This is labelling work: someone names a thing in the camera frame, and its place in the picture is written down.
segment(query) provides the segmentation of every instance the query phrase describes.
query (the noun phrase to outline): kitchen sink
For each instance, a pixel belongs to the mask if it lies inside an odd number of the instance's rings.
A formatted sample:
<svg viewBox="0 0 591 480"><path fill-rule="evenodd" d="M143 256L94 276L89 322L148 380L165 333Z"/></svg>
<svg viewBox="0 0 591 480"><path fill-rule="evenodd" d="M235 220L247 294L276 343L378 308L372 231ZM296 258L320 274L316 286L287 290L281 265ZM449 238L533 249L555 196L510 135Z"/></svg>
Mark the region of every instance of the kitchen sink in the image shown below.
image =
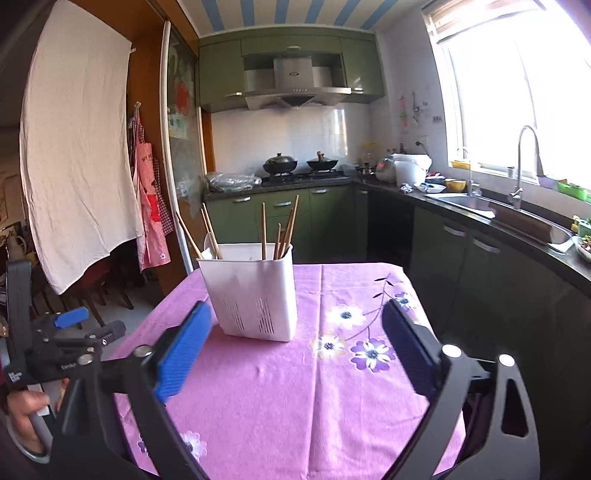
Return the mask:
<svg viewBox="0 0 591 480"><path fill-rule="evenodd" d="M515 210L496 200L469 197L465 193L432 193L426 196L486 217L548 245L557 252L566 253L573 244L572 234L566 228L524 210Z"/></svg>

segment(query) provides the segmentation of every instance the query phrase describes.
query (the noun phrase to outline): purple flower print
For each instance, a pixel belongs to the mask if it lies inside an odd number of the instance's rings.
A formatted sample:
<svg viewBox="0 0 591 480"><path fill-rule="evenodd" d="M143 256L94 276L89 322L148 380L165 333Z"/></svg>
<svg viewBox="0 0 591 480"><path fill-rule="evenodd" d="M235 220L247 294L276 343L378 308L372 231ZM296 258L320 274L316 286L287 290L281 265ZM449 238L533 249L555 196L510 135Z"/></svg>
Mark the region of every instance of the purple flower print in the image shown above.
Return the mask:
<svg viewBox="0 0 591 480"><path fill-rule="evenodd" d="M383 340L370 338L366 342L361 340L351 347L355 356L351 362L357 370L369 368L373 373L390 370L388 363L394 360L394 351Z"/></svg>
<svg viewBox="0 0 591 480"><path fill-rule="evenodd" d="M397 293L394 295L394 300L396 300L398 304L406 310L415 309L417 307L417 302L409 293Z"/></svg>

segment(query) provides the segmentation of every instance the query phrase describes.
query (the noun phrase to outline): range hood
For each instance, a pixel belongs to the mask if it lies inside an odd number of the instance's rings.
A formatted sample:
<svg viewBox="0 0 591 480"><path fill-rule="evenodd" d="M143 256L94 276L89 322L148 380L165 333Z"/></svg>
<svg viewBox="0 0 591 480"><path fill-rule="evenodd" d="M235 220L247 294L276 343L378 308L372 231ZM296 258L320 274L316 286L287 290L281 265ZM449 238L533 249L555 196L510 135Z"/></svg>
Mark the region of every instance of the range hood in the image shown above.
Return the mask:
<svg viewBox="0 0 591 480"><path fill-rule="evenodd" d="M299 108L309 105L336 105L351 94L348 87L315 86L311 57L273 59L274 89L242 94L249 110L267 107Z"/></svg>

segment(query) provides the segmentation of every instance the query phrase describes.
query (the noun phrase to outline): cabinet handle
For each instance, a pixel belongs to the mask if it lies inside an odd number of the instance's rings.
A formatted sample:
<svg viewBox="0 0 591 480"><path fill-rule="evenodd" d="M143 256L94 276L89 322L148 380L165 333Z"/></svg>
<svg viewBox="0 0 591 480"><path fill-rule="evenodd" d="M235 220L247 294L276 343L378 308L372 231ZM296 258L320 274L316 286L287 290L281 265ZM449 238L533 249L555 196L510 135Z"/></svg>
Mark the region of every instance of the cabinet handle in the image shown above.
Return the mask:
<svg viewBox="0 0 591 480"><path fill-rule="evenodd" d="M466 232L462 232L461 230L455 230L454 228L447 226L447 225L443 225L443 229L447 232L450 233L452 235L455 236L466 236Z"/></svg>
<svg viewBox="0 0 591 480"><path fill-rule="evenodd" d="M484 251L489 252L491 254L500 254L501 250L497 247L492 247L487 244L483 244L481 241L476 240L475 238L472 239L472 243L476 245L478 248L482 248Z"/></svg>

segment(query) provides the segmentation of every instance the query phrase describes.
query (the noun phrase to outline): plastic bag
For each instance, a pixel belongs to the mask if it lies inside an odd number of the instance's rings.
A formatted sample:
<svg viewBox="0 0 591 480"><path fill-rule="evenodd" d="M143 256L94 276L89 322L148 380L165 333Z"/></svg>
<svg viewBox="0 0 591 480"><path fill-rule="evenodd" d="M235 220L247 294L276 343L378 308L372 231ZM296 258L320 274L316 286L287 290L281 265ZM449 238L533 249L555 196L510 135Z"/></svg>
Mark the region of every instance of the plastic bag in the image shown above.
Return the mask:
<svg viewBox="0 0 591 480"><path fill-rule="evenodd" d="M243 192L262 182L261 178L255 175L220 173L218 171L210 172L206 177L211 188L219 192Z"/></svg>

